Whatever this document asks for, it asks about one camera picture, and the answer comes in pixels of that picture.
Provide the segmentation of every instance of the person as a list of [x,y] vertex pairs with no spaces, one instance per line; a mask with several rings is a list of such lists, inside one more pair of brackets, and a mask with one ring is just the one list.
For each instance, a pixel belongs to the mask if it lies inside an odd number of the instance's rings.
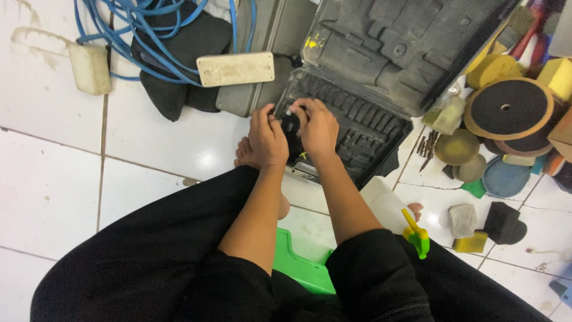
[[310,294],[272,270],[288,143],[273,105],[252,114],[236,168],[102,229],[48,272],[30,320],[548,321],[431,241],[420,260],[383,228],[347,175],[339,126],[298,99],[304,149],[320,175],[338,247],[326,262],[336,295]]

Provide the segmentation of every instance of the black pants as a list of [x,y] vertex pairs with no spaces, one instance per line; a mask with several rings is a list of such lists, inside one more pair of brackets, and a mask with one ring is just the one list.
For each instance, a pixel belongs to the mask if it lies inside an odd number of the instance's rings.
[[[217,248],[257,178],[257,170],[241,166],[104,228],[44,277],[32,299],[31,321],[172,321],[197,265]],[[549,321],[433,241],[420,260],[404,238],[398,239],[436,320]],[[279,274],[276,279],[285,280]],[[507,307],[512,314],[505,313]]]

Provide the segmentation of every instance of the left hand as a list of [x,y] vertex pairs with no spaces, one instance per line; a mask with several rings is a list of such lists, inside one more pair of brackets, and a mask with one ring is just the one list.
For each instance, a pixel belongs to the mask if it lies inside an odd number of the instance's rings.
[[285,167],[288,160],[288,142],[280,122],[274,115],[268,115],[274,104],[252,112],[248,140],[260,166]]

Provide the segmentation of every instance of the green stool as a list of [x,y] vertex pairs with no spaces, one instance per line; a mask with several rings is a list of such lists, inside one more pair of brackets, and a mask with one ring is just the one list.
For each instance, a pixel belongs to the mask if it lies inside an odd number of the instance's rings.
[[322,264],[309,261],[296,255],[292,250],[290,231],[278,228],[276,232],[276,254],[272,268],[290,276],[314,294],[336,294],[329,278],[328,269],[324,266],[332,252],[333,250],[328,252]]

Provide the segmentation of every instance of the white bottle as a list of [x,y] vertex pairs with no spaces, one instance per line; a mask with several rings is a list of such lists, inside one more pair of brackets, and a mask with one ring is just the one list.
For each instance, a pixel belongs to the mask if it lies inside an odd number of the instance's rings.
[[403,230],[409,227],[401,209],[407,209],[411,218],[414,218],[413,211],[397,197],[381,177],[373,177],[360,193],[383,227],[398,235],[403,234]]

